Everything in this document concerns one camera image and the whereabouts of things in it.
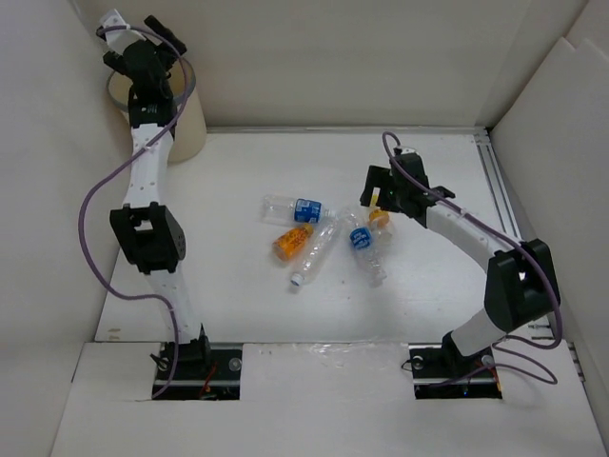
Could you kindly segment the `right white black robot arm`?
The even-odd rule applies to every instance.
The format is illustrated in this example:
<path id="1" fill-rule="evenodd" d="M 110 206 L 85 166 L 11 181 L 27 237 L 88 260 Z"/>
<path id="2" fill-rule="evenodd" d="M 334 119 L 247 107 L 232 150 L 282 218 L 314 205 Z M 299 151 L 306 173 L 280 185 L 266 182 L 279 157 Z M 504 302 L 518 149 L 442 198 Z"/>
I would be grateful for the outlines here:
<path id="1" fill-rule="evenodd" d="M 422 158 L 415 152 L 395 153 L 388 168 L 368 169 L 362 206 L 401 213 L 459 248 L 486 275 L 483 306 L 442 339 L 440 363 L 460 375 L 475 357 L 515 330 L 552 313 L 562 339 L 560 293 L 550 248 L 541 240 L 524 242 L 497 231 L 455 202 L 443 186 L 430 187 Z"/>

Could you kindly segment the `clear bottle white cap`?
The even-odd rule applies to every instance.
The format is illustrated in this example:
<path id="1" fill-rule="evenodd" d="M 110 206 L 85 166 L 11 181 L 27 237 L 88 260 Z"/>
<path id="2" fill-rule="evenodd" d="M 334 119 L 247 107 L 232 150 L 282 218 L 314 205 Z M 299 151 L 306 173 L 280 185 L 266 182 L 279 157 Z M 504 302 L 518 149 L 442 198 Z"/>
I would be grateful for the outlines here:
<path id="1" fill-rule="evenodd" d="M 301 288 L 315 279 L 333 249 L 341 227 L 338 218 L 326 218 L 321 222 L 302 260 L 290 276 L 289 283 L 292 287 Z"/>

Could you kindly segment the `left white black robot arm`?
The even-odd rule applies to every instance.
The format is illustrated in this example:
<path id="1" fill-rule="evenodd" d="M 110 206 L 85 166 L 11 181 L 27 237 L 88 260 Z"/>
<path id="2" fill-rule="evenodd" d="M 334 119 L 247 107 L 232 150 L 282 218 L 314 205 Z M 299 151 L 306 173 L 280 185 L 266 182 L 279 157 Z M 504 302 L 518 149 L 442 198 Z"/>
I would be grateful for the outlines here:
<path id="1" fill-rule="evenodd" d="M 176 117 L 192 93 L 184 88 L 180 95 L 174 94 L 171 70 L 178 66 L 189 76 L 191 68 L 182 58 L 187 47 L 152 15 L 135 30 L 117 10 L 110 10 L 98 31 L 109 47 L 104 63 L 131 83 L 127 111 L 134 160 L 127 194 L 122 206 L 111 211 L 110 225 L 127 261 L 147 278 L 154 295 L 167 303 L 166 324 L 173 339 L 155 357 L 157 368 L 184 379 L 202 377 L 213 364 L 211 349 L 181 271 L 186 236 L 164 202 Z"/>

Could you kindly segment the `clear bottle blue label horizontal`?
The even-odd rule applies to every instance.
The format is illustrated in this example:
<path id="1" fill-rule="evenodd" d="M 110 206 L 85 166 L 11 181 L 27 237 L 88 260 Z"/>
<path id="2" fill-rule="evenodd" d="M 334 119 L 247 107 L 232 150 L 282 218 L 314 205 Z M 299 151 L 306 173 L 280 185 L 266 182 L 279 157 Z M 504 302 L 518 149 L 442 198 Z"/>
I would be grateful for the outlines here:
<path id="1" fill-rule="evenodd" d="M 319 201 L 281 195 L 266 195 L 261 210 L 263 222 L 285 226 L 316 225 L 324 218 L 335 218 L 336 215 L 335 210 Z"/>

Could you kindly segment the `clear bottle blue label diagonal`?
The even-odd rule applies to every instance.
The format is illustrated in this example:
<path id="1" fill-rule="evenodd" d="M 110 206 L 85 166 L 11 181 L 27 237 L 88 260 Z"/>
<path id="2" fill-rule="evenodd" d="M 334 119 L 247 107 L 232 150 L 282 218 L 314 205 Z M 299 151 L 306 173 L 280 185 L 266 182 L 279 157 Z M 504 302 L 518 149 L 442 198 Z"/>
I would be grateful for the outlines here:
<path id="1" fill-rule="evenodd" d="M 364 222 L 362 213 L 355 207 L 345 207 L 340 210 L 339 215 L 355 261 L 366 281 L 372 287 L 380 286 L 386 278 L 386 272 L 375 240 L 368 225 Z"/>

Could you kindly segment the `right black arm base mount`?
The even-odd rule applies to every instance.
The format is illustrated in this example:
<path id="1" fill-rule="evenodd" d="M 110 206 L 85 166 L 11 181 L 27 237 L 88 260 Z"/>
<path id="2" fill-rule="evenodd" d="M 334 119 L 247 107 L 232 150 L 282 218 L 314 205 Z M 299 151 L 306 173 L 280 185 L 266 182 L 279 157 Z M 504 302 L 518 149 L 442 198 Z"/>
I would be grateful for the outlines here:
<path id="1" fill-rule="evenodd" d="M 449 355 L 441 344 L 410 344 L 401 369 L 412 375 L 417 400 L 501 399 L 491 348 L 462 358 Z"/>

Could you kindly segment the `clear bottle yellow cap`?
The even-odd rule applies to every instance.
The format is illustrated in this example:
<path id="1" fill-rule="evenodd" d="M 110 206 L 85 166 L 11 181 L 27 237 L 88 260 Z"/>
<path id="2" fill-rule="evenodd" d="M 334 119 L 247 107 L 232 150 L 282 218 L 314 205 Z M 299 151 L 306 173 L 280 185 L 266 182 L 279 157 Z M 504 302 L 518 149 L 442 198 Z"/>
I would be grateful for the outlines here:
<path id="1" fill-rule="evenodd" d="M 375 242 L 380 248 L 387 248 L 393 237 L 393 227 L 390 213 L 378 206 L 380 191 L 373 189 L 370 206 L 366 214 L 366 222 Z"/>

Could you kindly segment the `orange bottle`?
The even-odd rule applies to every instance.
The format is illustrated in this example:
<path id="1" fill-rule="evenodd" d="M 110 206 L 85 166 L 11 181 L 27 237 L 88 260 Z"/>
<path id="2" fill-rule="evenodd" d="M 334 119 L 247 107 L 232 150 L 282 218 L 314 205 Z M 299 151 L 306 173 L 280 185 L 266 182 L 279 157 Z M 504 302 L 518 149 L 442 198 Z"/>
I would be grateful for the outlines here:
<path id="1" fill-rule="evenodd" d="M 273 242 L 273 254 L 283 262 L 291 260 L 305 247 L 313 231 L 313 226 L 308 223 L 292 228 Z"/>

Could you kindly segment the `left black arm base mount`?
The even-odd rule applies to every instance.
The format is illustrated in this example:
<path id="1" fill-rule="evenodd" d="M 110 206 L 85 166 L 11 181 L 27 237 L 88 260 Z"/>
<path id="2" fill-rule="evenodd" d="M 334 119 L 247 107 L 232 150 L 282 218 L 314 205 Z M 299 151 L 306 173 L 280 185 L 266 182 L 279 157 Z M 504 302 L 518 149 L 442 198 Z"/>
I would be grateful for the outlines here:
<path id="1" fill-rule="evenodd" d="M 211 344 L 206 359 L 194 344 L 180 345 L 179 361 L 166 389 L 174 344 L 161 346 L 151 359 L 156 365 L 151 389 L 153 400 L 236 401 L 240 399 L 243 367 L 242 344 Z"/>

